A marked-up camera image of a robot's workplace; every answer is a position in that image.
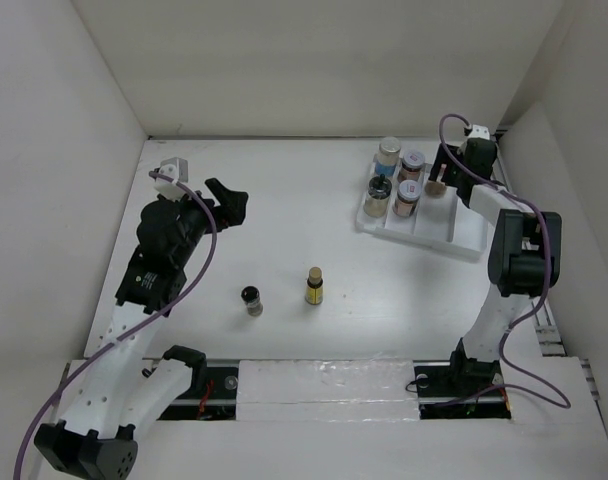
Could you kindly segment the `pink lid spice bottle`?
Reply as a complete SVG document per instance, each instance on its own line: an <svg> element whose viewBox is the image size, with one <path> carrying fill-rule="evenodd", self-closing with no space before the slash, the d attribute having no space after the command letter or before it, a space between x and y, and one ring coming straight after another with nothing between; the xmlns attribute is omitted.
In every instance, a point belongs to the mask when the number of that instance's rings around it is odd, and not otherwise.
<svg viewBox="0 0 608 480"><path fill-rule="evenodd" d="M424 192L427 196L433 198L441 198L446 193L446 185L440 181L444 173L445 164L434 164L429 173L428 179L424 186Z"/></svg>

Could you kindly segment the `red label spice jar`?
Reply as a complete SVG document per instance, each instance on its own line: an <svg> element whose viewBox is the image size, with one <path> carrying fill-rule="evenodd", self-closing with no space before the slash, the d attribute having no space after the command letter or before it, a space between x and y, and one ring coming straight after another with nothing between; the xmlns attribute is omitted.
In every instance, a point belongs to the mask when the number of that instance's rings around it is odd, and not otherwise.
<svg viewBox="0 0 608 480"><path fill-rule="evenodd" d="M399 183L406 180L413 180L419 182L421 180L425 165L425 156L419 150L407 150L400 163L400 169L397 175L397 181Z"/></svg>
<svg viewBox="0 0 608 480"><path fill-rule="evenodd" d="M404 180L398 185L393 213L402 218L412 216L421 197L421 185L415 180Z"/></svg>

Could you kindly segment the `blue label silver lid jar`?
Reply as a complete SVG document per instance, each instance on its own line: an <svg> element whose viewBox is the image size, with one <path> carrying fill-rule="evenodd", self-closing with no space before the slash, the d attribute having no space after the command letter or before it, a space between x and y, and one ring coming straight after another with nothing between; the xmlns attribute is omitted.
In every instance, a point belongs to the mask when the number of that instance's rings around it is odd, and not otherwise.
<svg viewBox="0 0 608 480"><path fill-rule="evenodd" d="M401 143L396 137L385 137L380 140L378 150L374 156L376 175L392 177L399 162Z"/></svg>

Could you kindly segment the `black grinder top jar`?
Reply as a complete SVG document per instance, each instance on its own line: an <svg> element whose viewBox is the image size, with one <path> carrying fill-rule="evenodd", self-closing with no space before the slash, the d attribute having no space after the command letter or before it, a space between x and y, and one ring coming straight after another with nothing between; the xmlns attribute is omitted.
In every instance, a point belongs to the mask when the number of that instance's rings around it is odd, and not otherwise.
<svg viewBox="0 0 608 480"><path fill-rule="evenodd" d="M366 197L363 205L364 212L373 218L385 215L388 201L392 191L391 181L384 175L372 177L367 186Z"/></svg>

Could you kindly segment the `small black lid bottle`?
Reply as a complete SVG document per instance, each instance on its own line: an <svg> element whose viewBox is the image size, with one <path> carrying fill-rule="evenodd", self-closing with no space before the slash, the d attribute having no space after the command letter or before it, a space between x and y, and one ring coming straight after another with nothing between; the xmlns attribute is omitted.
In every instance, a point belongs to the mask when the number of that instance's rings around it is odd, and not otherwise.
<svg viewBox="0 0 608 480"><path fill-rule="evenodd" d="M251 316L259 316L263 312L259 289L255 286L246 286L241 291L241 299L245 304L247 313Z"/></svg>

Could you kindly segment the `yellow label cork bottle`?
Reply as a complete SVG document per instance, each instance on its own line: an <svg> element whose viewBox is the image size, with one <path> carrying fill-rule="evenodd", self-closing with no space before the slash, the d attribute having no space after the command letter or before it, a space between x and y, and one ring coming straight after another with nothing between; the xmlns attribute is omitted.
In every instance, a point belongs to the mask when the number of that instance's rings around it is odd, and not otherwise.
<svg viewBox="0 0 608 480"><path fill-rule="evenodd" d="M312 267L308 272L305 300L310 305L319 305L323 301L323 276L320 267Z"/></svg>

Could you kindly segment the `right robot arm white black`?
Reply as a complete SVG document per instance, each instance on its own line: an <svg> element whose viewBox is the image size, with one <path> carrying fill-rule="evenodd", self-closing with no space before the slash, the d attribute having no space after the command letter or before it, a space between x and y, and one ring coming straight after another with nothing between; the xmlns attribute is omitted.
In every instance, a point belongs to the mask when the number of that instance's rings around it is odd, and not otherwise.
<svg viewBox="0 0 608 480"><path fill-rule="evenodd" d="M494 228L487 297L448 366L428 377L452 404L502 388L501 368L510 363L505 356L509 335L543 307L560 274L561 216L492 181L496 158L490 139L469 137L459 147L441 143L428 180L454 188L463 205Z"/></svg>

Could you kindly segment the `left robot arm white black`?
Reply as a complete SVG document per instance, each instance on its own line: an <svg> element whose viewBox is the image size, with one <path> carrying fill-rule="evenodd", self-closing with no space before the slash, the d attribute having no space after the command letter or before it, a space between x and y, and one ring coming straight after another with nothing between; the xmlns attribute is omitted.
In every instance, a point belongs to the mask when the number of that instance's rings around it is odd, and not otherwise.
<svg viewBox="0 0 608 480"><path fill-rule="evenodd" d="M140 214L138 240L116 292L100 347L65 381L82 380L69 408L43 423L34 445L56 471L78 479L125 479L139 443L181 395L209 390L204 353L174 345L144 377L141 361L171 310L196 287L185 267L204 236L243 224L249 196L210 178L209 199L160 170L158 196Z"/></svg>

